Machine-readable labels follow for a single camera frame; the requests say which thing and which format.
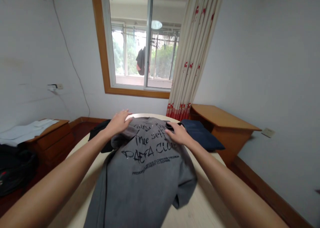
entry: round table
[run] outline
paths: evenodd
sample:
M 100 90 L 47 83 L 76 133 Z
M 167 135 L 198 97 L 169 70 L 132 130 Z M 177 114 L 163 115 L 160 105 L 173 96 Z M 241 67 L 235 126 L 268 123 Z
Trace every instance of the round table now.
M 132 114 L 129 117 L 155 117 L 161 120 L 179 122 L 157 114 Z M 68 157 L 88 142 L 89 135 L 87 134 L 73 148 Z M 212 187 L 193 154 L 188 149 L 187 151 L 196 170 L 198 184 L 186 206 L 179 210 L 171 206 L 162 227 L 240 227 Z M 100 153 L 97 156 L 77 190 L 49 225 L 50 228 L 83 227 L 96 181 L 108 154 L 109 152 Z M 211 155 L 224 164 L 218 153 L 211 153 Z

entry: nightstand drawer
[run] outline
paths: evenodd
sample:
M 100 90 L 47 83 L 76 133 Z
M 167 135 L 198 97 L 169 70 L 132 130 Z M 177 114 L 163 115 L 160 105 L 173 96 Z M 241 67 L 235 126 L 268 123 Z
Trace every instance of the nightstand drawer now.
M 70 146 L 73 140 L 73 134 L 69 133 L 65 137 L 61 138 L 58 142 L 50 146 L 48 149 L 46 149 L 44 152 L 39 153 L 39 156 L 43 157 L 46 161 L 53 160 L 68 146 Z
M 37 144 L 39 145 L 38 147 L 44 151 L 69 133 L 71 133 L 69 124 L 64 124 L 63 126 L 39 139 L 37 141 Z

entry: green foliage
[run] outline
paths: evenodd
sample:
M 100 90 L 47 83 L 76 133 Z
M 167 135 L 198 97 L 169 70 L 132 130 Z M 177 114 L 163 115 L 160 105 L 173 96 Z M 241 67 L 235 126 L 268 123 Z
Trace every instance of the green foliage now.
M 128 68 L 128 75 L 136 75 L 139 74 L 137 71 L 137 61 L 136 58 L 138 53 L 136 52 L 136 43 L 135 38 L 133 36 L 133 32 L 128 32 L 127 34 L 127 68 Z
M 137 61 L 136 58 L 138 56 L 138 52 L 136 51 L 136 41 L 133 36 L 133 31 L 127 31 L 127 69 L 128 75 L 137 75 L 139 74 L 137 71 Z M 122 44 L 116 42 L 114 36 L 112 36 L 113 43 L 113 55 L 114 55 L 114 67 L 116 75 L 124 75 L 125 74 L 125 66 L 124 66 L 124 51 Z M 154 76 L 154 70 L 156 67 L 156 78 L 169 79 L 171 59 L 173 53 L 174 42 L 166 42 L 166 45 L 162 45 L 160 49 L 157 50 L 157 58 L 156 58 L 156 48 L 151 47 L 151 60 L 150 60 L 150 76 Z M 173 70 L 175 65 L 175 60 L 178 51 L 178 43 L 176 45 L 176 50 L 174 54 L 174 61 L 172 67 L 172 73 L 170 79 L 173 78 Z
M 114 69 L 115 69 L 116 75 L 124 75 L 123 46 L 122 47 L 119 46 L 113 34 L 112 34 L 112 45 L 113 45 L 113 57 L 114 57 Z

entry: table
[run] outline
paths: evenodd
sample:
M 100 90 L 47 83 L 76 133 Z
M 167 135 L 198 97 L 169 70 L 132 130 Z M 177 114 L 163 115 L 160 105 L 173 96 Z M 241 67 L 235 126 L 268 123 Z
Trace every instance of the table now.
M 39 136 L 25 141 L 28 149 L 37 153 L 41 163 L 56 166 L 59 158 L 70 151 L 74 141 L 68 120 L 59 120 Z
M 217 153 L 226 166 L 231 165 L 254 131 L 262 131 L 216 106 L 192 104 L 189 119 L 201 121 L 224 145 L 226 149 Z
M 178 122 L 175 119 L 156 114 L 133 114 L 131 116 L 151 116 L 162 120 Z M 83 146 L 88 141 L 88 138 L 89 134 L 74 147 L 69 156 Z M 240 227 L 210 184 L 195 157 L 189 150 L 188 152 L 197 172 L 198 184 L 186 206 L 179 210 L 176 210 L 171 206 L 162 227 Z M 212 153 L 212 155 L 224 164 L 219 154 Z M 107 156 L 108 153 L 100 153 L 97 156 L 83 181 L 67 204 L 49 225 L 49 228 L 83 227 L 94 186 L 102 168 L 103 161 Z

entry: person's left hand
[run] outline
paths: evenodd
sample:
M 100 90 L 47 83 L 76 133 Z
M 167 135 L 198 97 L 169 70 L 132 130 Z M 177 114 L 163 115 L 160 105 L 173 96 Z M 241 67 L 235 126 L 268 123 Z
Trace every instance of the person's left hand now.
M 126 120 L 127 116 L 131 114 L 132 113 L 129 112 L 129 109 L 116 113 L 105 130 L 108 131 L 111 136 L 123 132 L 132 121 L 132 117 Z

